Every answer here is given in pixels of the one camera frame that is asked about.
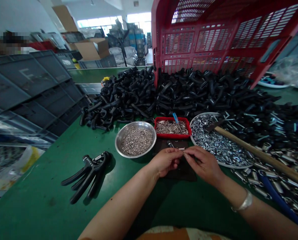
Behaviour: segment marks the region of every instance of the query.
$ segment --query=plastic wrap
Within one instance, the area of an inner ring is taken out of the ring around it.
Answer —
[[[294,56],[279,60],[272,68],[277,78],[289,85],[298,87],[298,58]]]
[[[136,65],[137,61],[137,51],[134,47],[125,47],[126,51],[126,63],[127,67],[132,67]],[[123,65],[125,67],[125,63],[122,56],[122,50],[118,47],[109,48],[110,54],[113,54],[117,63],[117,66]]]

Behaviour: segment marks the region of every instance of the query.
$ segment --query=bangle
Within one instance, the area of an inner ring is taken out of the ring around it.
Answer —
[[[247,191],[247,197],[239,208],[234,209],[233,207],[231,207],[231,209],[234,212],[245,210],[246,208],[250,207],[250,205],[252,204],[252,194],[247,188],[245,188],[245,190]]]

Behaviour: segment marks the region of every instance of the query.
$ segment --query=black mat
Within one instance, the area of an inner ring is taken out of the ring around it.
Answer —
[[[188,148],[187,141],[178,140],[176,142],[176,140],[174,139],[170,139],[170,141],[172,142],[175,148]],[[167,147],[167,140],[157,139],[156,144],[153,147],[153,155],[155,156],[158,152]],[[185,180],[189,182],[197,181],[196,173],[190,167],[185,157],[182,157],[180,159],[180,164],[178,165],[178,168],[176,170],[169,171],[165,178]]]

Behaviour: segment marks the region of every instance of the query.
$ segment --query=metal bowl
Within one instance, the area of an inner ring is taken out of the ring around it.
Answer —
[[[139,155],[128,155],[127,153],[125,153],[122,148],[121,148],[121,144],[123,141],[123,138],[125,136],[127,136],[132,130],[135,130],[137,128],[144,128],[146,130],[148,130],[149,132],[152,133],[152,144],[151,146],[142,154]],[[143,122],[143,121],[136,121],[136,122],[132,122],[132,123],[128,123],[126,126],[124,126],[117,134],[116,136],[116,140],[115,140],[115,146],[116,146],[116,150],[117,152],[126,158],[138,158],[138,157],[142,157],[143,155],[145,155],[146,153],[148,153],[153,146],[155,145],[157,140],[157,133],[156,130],[154,129],[154,127],[147,122]]]

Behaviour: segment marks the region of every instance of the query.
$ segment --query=window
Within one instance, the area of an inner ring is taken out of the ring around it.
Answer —
[[[138,28],[142,28],[144,34],[151,33],[151,12],[128,14],[127,22],[134,23]]]
[[[91,28],[91,29],[103,29],[105,35],[109,33],[109,29],[112,28],[112,25],[116,24],[116,19],[118,18],[119,22],[122,24],[122,16],[115,17],[104,17],[104,18],[93,18],[86,20],[77,21],[80,28]]]

